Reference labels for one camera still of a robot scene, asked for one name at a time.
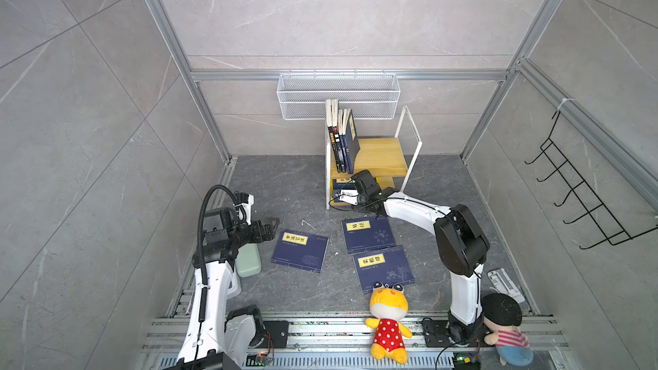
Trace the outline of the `yellow cartoon book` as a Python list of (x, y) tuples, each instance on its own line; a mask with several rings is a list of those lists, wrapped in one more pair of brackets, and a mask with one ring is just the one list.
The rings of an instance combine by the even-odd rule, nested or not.
[(383, 188), (370, 175), (354, 175), (333, 183), (332, 202), (339, 205), (364, 206), (380, 198)]

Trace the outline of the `black wolf cover book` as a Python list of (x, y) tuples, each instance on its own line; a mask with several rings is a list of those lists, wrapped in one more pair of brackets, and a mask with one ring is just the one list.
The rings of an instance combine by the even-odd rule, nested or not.
[(344, 149), (339, 132), (339, 116), (340, 116), (339, 101), (337, 99), (334, 99), (334, 101), (332, 101), (332, 126), (333, 126), (334, 140), (337, 147), (338, 159), (340, 163), (339, 172), (346, 173), (347, 167), (344, 158)]

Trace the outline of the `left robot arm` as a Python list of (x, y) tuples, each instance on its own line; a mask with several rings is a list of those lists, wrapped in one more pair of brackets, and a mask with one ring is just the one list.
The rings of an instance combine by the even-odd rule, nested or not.
[(235, 272), (238, 250), (246, 244), (272, 241), (279, 219), (240, 221), (223, 207), (204, 212), (202, 256), (193, 257), (195, 291), (188, 330), (172, 369), (239, 369), (248, 350), (266, 336), (259, 308), (249, 305), (228, 312), (227, 301), (240, 293)]

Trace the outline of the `blue book Lunyu label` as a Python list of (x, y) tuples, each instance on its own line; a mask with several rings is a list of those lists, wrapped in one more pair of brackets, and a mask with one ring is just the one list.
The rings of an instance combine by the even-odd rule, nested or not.
[(355, 125), (355, 121), (354, 121), (353, 112), (352, 112), (352, 109), (350, 109), (350, 110), (351, 110), (351, 113), (350, 113), (350, 116), (349, 116), (349, 119), (348, 119), (347, 140), (348, 140), (349, 154), (350, 154), (350, 157), (351, 157), (351, 164), (352, 164), (352, 169), (353, 169), (351, 174), (354, 174), (356, 172), (355, 171), (356, 157), (359, 154), (360, 145), (359, 145), (359, 140), (358, 140), (358, 136), (357, 136), (357, 133), (356, 133), (356, 125)]

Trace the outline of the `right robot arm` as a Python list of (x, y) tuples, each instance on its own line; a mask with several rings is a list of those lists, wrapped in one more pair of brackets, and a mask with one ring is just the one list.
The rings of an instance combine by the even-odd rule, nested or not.
[(355, 188), (333, 195), (357, 212), (401, 219), (435, 236), (440, 259), (451, 273), (452, 301), (448, 314), (451, 341), (466, 346), (481, 336), (482, 275), (488, 238), (465, 205), (445, 207), (413, 198), (395, 188), (381, 188), (370, 171), (351, 177)]

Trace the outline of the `purple blue book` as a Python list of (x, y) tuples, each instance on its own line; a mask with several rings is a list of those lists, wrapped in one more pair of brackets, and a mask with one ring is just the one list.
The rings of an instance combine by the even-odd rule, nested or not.
[(416, 282), (402, 246), (364, 252), (355, 255), (353, 259), (365, 295), (373, 292), (376, 282), (402, 286)]

